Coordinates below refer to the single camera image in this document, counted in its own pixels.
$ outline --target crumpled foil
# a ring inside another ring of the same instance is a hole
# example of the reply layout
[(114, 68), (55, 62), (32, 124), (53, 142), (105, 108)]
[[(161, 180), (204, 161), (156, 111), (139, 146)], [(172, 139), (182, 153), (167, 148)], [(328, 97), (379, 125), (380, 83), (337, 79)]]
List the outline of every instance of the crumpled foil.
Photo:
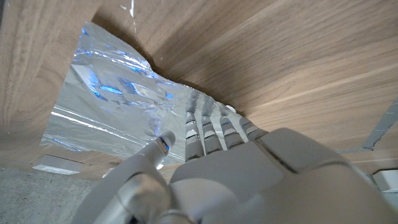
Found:
[(127, 158), (170, 130), (176, 142), (163, 165), (171, 165), (185, 161), (186, 111), (195, 112), (199, 130), (201, 116), (210, 116), (224, 148), (221, 115), (239, 126), (240, 115), (156, 74), (130, 45), (86, 22), (42, 144)]

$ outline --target concrete floor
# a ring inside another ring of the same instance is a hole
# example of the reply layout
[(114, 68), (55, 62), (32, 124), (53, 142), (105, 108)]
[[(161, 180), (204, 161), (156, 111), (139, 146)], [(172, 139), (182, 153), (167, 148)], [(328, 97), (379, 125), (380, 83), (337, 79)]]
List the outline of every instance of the concrete floor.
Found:
[(0, 167), (0, 223), (70, 223), (96, 184), (66, 175)]

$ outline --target wooden board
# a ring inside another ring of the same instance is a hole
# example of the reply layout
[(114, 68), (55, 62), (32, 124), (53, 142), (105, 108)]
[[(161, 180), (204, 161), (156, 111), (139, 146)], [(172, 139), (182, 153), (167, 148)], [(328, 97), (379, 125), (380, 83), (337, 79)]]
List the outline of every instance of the wooden board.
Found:
[(396, 122), (388, 132), (374, 145), (375, 151), (381, 150), (398, 151), (398, 123)]
[[(4, 3), (1, 164), (29, 169), (42, 154), (61, 155), (83, 161), (79, 177), (95, 179), (119, 161), (38, 146), (85, 21), (258, 126), (292, 128), (334, 150), (360, 147), (398, 97), (393, 0), (135, 0), (134, 18), (130, 8), (125, 0)], [(378, 151), (346, 157), (367, 173), (398, 166), (395, 155)], [(161, 172), (170, 176), (173, 167)]]

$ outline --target robot finger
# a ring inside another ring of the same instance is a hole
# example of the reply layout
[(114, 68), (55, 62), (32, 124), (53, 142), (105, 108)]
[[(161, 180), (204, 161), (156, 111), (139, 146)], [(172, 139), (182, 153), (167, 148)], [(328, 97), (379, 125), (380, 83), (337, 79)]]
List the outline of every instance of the robot finger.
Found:
[(238, 132), (236, 132), (234, 126), (227, 117), (222, 116), (220, 118), (220, 124), (221, 129), (223, 130), (227, 150), (244, 143), (242, 137)]
[(192, 112), (185, 115), (185, 162), (204, 156), (197, 121)]
[(255, 141), (259, 137), (267, 134), (268, 132), (258, 128), (254, 125), (250, 120), (243, 117), (239, 120), (239, 124), (241, 125), (243, 132), (246, 134), (249, 140)]
[(223, 150), (213, 124), (211, 123), (210, 118), (206, 115), (201, 117), (201, 128), (203, 131), (206, 155)]

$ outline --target robotic hand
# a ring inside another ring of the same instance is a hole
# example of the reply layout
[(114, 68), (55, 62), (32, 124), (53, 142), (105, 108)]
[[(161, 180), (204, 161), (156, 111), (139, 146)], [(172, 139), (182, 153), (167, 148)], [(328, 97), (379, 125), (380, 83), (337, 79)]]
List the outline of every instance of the robotic hand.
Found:
[[(156, 170), (175, 136), (163, 133), (90, 192), (73, 223), (397, 223), (397, 212), (357, 168), (290, 129), (266, 132), (186, 115), (186, 163), (167, 184)], [(242, 128), (244, 142), (236, 128)]]

